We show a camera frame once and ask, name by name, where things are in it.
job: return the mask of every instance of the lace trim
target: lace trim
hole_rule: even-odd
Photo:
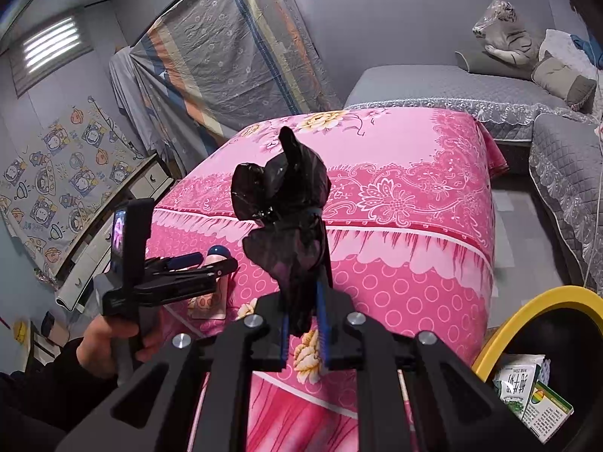
[[[596,123],[592,117],[574,112],[570,108],[551,108],[544,104],[500,104],[499,102],[489,102],[474,99],[421,98],[388,100],[350,105],[346,107],[346,109],[357,110],[363,108],[380,107],[444,108],[457,112],[466,112],[474,116],[474,118],[480,122],[493,122],[496,124],[510,125],[531,125],[536,117],[538,117],[540,114],[555,114],[556,116],[567,117],[568,119],[577,120],[578,122],[591,122],[596,126]]]
[[[532,144],[530,152],[530,168],[537,176],[535,179],[546,187],[549,195],[561,205],[563,219],[574,230],[576,239],[582,243],[584,263],[587,264],[593,256],[590,274],[597,285],[597,294],[603,295],[603,226],[599,227],[596,246],[594,246],[596,216],[586,208],[572,184],[535,144]],[[584,277],[586,265],[583,266],[581,263],[579,265]]]

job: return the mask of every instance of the pink fabric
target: pink fabric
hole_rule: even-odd
[[[286,117],[249,126],[187,176],[153,216],[148,256],[204,252],[223,244],[239,260],[227,319],[277,290],[245,258],[254,223],[234,217],[237,164],[265,164],[280,152],[283,125],[323,159],[332,181],[323,211],[336,289],[391,331],[433,330],[465,362],[481,348],[492,286],[494,217],[489,175],[506,164],[471,116],[391,108]],[[197,334],[220,320],[191,320],[185,302],[168,309]],[[254,376],[248,450],[357,450],[354,372],[325,373],[315,330],[291,338],[286,369]]]

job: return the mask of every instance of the blue bottle cap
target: blue bottle cap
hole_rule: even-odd
[[[207,250],[207,256],[209,255],[220,255],[224,258],[232,258],[230,251],[225,246],[221,244],[214,244],[210,249]]]

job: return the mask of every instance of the gray mattress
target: gray mattress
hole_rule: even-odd
[[[555,214],[583,278],[593,257],[588,283],[599,293],[603,289],[603,214],[597,213],[601,161],[592,125],[552,114],[541,114],[534,121],[530,175]]]
[[[470,113],[492,137],[529,143],[534,120],[553,113],[590,121],[535,83],[501,76],[472,75],[457,66],[408,64],[366,70],[346,108],[434,107]]]

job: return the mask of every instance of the metal screw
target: metal screw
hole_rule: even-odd
[[[186,348],[191,344],[191,342],[192,338],[186,333],[179,333],[172,338],[172,345],[176,348]]]
[[[257,328],[263,323],[263,317],[260,315],[249,315],[243,320],[247,328]]]
[[[433,331],[421,331],[418,334],[418,340],[423,345],[433,345],[436,341],[438,341],[438,337]]]
[[[350,313],[347,316],[347,321],[352,326],[360,326],[366,323],[367,317],[362,313]]]

